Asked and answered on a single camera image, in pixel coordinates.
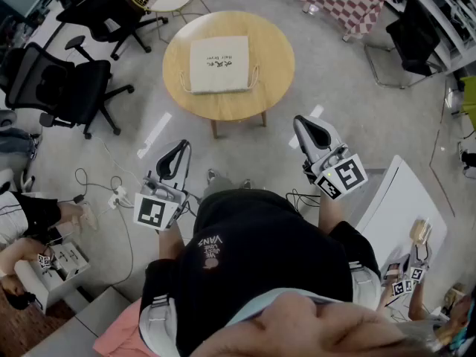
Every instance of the round wooden table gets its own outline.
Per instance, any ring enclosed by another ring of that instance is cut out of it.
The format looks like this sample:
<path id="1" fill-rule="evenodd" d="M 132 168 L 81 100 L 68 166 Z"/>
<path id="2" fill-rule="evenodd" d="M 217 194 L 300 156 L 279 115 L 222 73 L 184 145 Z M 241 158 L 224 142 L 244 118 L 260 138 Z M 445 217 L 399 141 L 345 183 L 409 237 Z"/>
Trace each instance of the round wooden table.
<path id="1" fill-rule="evenodd" d="M 253 89 L 221 94 L 191 94 L 180 83 L 190 85 L 190 44 L 196 39 L 218 36 L 248 36 L 249 72 L 259 66 L 259 77 Z M 295 74 L 295 55 L 283 32 L 262 17 L 246 12 L 216 12 L 199 17 L 185 25 L 173 38 L 164 55 L 165 86 L 180 106 L 195 115 L 211 120 L 213 136 L 218 137 L 217 121 L 242 120 L 262 115 L 286 93 Z"/>

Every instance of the green object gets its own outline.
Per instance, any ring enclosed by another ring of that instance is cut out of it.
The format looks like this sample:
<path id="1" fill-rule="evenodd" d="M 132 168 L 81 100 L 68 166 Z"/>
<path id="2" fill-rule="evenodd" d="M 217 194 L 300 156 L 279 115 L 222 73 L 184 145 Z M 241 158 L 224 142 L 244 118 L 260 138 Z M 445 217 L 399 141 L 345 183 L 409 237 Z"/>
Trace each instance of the green object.
<path id="1" fill-rule="evenodd" d="M 464 82 L 464 100 L 460 112 L 469 116 L 473 128 L 476 129 L 476 77 L 461 78 Z"/>

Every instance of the hair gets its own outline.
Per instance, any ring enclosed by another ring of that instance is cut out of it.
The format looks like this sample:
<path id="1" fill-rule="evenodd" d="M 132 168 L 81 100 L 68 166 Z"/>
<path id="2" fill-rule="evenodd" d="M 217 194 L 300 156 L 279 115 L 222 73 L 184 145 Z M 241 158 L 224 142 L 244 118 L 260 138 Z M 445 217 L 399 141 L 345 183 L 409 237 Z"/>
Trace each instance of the hair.
<path id="1" fill-rule="evenodd" d="M 8 303 L 14 308 L 22 311 L 27 308 L 31 303 L 36 300 L 36 296 L 30 292 L 25 292 L 22 295 L 12 295 L 11 293 L 3 290 Z"/>

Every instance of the power strip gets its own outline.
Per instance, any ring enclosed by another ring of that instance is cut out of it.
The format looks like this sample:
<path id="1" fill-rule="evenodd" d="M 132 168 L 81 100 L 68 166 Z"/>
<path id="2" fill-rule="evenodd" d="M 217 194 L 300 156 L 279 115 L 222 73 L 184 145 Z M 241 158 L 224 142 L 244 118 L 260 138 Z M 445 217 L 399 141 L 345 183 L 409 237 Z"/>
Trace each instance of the power strip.
<path id="1" fill-rule="evenodd" d="M 115 209 L 118 207 L 118 202 L 125 202 L 125 200 L 127 200 L 126 195 L 126 189 L 119 185 L 107 203 L 111 209 Z"/>

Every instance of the white paper bag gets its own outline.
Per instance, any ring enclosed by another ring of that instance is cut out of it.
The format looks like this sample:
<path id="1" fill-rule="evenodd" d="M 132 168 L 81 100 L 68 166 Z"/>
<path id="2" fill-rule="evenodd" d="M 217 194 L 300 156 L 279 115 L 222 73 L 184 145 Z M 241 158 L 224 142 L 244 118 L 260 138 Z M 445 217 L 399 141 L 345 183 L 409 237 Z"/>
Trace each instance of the white paper bag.
<path id="1" fill-rule="evenodd" d="M 181 83 L 193 94 L 245 91 L 257 80 L 254 67 L 248 85 L 249 50 L 247 36 L 212 37 L 192 41 L 190 46 L 190 89 L 183 73 Z"/>

